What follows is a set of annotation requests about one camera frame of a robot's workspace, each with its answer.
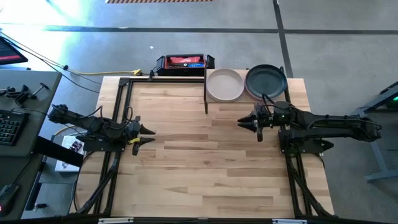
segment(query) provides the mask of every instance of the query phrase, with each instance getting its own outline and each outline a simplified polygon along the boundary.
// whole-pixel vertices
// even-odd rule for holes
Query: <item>white plate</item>
[[[238,72],[220,68],[207,76],[206,89],[217,101],[234,101],[243,93],[244,80]]]

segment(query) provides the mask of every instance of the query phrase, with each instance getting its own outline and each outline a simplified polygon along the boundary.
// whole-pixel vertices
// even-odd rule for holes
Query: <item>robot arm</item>
[[[320,144],[319,141],[322,142],[322,146],[327,145],[327,147],[323,147],[323,150],[319,149],[316,152],[323,152],[331,148],[331,143],[322,141],[321,138],[350,137],[366,142],[380,138],[381,126],[369,118],[315,115],[308,111],[301,111],[285,101],[278,101],[272,106],[274,107],[273,113],[267,109],[266,105],[256,103],[254,111],[238,120],[238,126],[257,133],[257,140],[260,142],[263,128],[287,125],[290,126],[289,130],[279,132],[281,148],[289,144],[304,147],[305,143],[315,144],[317,142],[316,144]]]
[[[133,155],[137,155],[139,146],[154,141],[153,138],[138,138],[139,134],[155,134],[140,123],[140,116],[128,123],[117,123],[109,118],[83,116],[68,110],[66,105],[52,105],[49,120],[54,123],[73,124],[87,130],[84,136],[77,138],[83,142],[104,142],[108,144],[134,144]]]

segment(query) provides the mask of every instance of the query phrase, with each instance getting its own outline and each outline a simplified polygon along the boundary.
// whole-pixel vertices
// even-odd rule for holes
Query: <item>black keyboard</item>
[[[0,110],[0,144],[15,146],[28,117],[29,113]]]

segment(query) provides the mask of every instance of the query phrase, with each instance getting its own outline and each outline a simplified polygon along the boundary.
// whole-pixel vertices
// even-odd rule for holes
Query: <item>gray floor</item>
[[[49,2],[28,1],[18,6],[13,1],[4,1],[1,27],[18,41],[73,69],[103,72],[141,68],[148,72],[161,55],[196,52],[214,56],[217,68],[248,68],[260,63],[284,65],[278,34],[42,32],[31,26],[9,24],[276,29],[271,0],[179,4]],[[286,29],[398,29],[398,1],[279,0],[279,4]],[[397,35],[288,34],[286,39],[293,75],[305,79],[314,113],[348,114],[398,79]],[[29,60],[21,66],[50,69],[37,59]],[[71,78],[88,88],[100,88],[73,75]],[[63,78],[53,103],[65,103],[71,110],[88,114],[95,108],[97,98],[97,94]],[[378,116],[377,120],[397,127],[394,117]],[[49,138],[60,128],[46,121],[40,134]],[[393,134],[390,131],[383,136],[388,139],[388,144],[381,142],[387,166],[396,169],[398,152],[386,150],[396,144],[391,142]],[[325,163],[335,213],[343,218],[397,223],[398,178],[367,183],[364,176],[379,171],[370,146],[351,139],[334,142],[335,148],[325,153]],[[24,217],[65,214],[70,193],[69,185],[44,185],[39,200],[51,206]],[[52,194],[60,196],[54,200]]]

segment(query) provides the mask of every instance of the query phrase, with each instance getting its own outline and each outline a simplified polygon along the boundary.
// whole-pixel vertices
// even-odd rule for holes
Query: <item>monitor screen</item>
[[[21,62],[27,62],[27,58],[25,58],[9,43],[7,43],[6,40],[0,37],[0,65]]]

